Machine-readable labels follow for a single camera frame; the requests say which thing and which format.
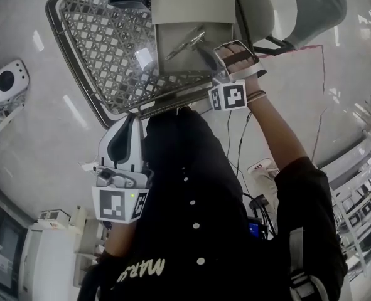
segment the shoe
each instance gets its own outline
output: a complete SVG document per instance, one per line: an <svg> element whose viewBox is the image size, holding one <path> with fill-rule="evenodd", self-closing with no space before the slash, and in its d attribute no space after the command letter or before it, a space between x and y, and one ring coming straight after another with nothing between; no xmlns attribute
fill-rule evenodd
<svg viewBox="0 0 371 301"><path fill-rule="evenodd" d="M273 163L273 161L270 159L270 158L265 158L261 161L259 161L258 163L256 163L255 165L252 165L250 167L248 167L247 169L247 172L248 174L252 174L252 172L258 168L264 168L265 170L267 170L268 172L273 172L273 171L278 171L279 169L277 168L277 166L275 165L275 163Z"/></svg>

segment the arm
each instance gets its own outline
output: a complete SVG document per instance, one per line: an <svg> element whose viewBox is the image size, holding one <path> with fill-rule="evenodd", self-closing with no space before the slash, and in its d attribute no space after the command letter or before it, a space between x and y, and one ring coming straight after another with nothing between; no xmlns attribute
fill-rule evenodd
<svg viewBox="0 0 371 301"><path fill-rule="evenodd" d="M220 50L220 56L242 51L239 46ZM229 66L231 73L253 65L252 58ZM245 80L247 95L260 90L257 77ZM276 177L279 209L276 248L289 258L289 234L303 228L304 270L324 284L329 300L340 296L347 266L336 237L330 187L326 174L317 170L303 146L267 97L249 104L281 172Z"/></svg>
<svg viewBox="0 0 371 301"><path fill-rule="evenodd" d="M126 259L134 238L136 222L112 225L105 250L97 265L90 267L82 282L78 301L94 301L98 288L102 296L109 293L121 271L125 269Z"/></svg>
<svg viewBox="0 0 371 301"><path fill-rule="evenodd" d="M125 257L132 245L136 222L131 224L114 223L108 240L105 242L105 252L112 256Z"/></svg>
<svg viewBox="0 0 371 301"><path fill-rule="evenodd" d="M249 109L257 119L280 171L297 159L307 156L294 132L267 97L250 103Z"/></svg>
<svg viewBox="0 0 371 301"><path fill-rule="evenodd" d="M218 54L228 57L243 50L243 47L230 45L229 48L221 48ZM229 72L235 73L254 64L252 58L240 61L229 66ZM245 80L247 95L261 90L256 75ZM305 150L300 141L291 130L289 125L280 116L267 97L260 98L249 104L249 109L257 119L266 142L272 153L273 159L280 170L295 160L306 157Z"/></svg>

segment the tiled floor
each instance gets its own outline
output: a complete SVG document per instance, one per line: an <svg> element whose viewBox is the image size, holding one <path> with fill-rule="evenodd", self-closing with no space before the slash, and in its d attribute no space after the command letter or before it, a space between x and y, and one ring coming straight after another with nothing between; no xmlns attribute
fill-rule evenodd
<svg viewBox="0 0 371 301"><path fill-rule="evenodd" d="M359 139L361 127L351 115L371 93L371 0L347 0L344 22L309 44L311 48L262 59L268 74L261 85L317 164ZM31 76L25 110L1 134L0 188L35 217L41 210L71 213L80 204L90 214L93 175L80 163L91 162L105 130L98 123L67 68L44 11L46 0L0 0L0 66L21 58ZM285 38L296 19L294 0L272 0L275 35ZM37 31L44 44L33 42ZM246 110L230 121L230 160L237 148ZM227 149L228 113L204 114ZM256 121L245 133L240 169L251 194L246 169L269 149Z"/></svg>

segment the bracelet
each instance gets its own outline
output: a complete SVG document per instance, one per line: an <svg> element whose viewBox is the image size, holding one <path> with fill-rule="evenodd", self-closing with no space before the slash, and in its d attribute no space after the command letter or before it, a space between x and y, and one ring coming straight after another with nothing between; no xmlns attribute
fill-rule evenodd
<svg viewBox="0 0 371 301"><path fill-rule="evenodd" d="M267 96L266 93L263 93L262 95L256 96L255 98L252 98L252 99L248 100L247 104L255 102L255 100L261 99L261 98L266 97L266 96Z"/></svg>
<svg viewBox="0 0 371 301"><path fill-rule="evenodd" d="M247 100L250 100L256 96L259 96L259 95L262 95L262 94L265 94L266 92L263 91L263 90L258 90L257 92L253 92L253 93L250 93L248 96L247 96Z"/></svg>

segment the strap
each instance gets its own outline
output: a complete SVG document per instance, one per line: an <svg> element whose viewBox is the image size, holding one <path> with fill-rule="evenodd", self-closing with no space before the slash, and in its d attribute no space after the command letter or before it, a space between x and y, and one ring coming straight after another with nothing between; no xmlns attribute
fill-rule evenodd
<svg viewBox="0 0 371 301"><path fill-rule="evenodd" d="M251 67L245 68L243 70L240 70L236 73L232 73L229 75L230 80L232 82L236 82L237 80L246 79L250 76L253 76L255 74L258 75L258 77L264 75L266 73L266 70L263 68L260 62L256 63L255 65L252 65Z"/></svg>
<svg viewBox="0 0 371 301"><path fill-rule="evenodd" d="M303 269L304 228L290 232L290 273Z"/></svg>
<svg viewBox="0 0 371 301"><path fill-rule="evenodd" d="M244 51L241 51L240 53L236 53L234 55L224 58L223 62L226 67L229 67L239 61L248 60L249 58L252 58L252 57L253 57L253 54L249 50L244 50Z"/></svg>
<svg viewBox="0 0 371 301"><path fill-rule="evenodd" d="M290 232L290 294L292 300L301 301L310 295L319 294L322 301L329 301L325 286L313 275L305 274L303 268L304 228Z"/></svg>

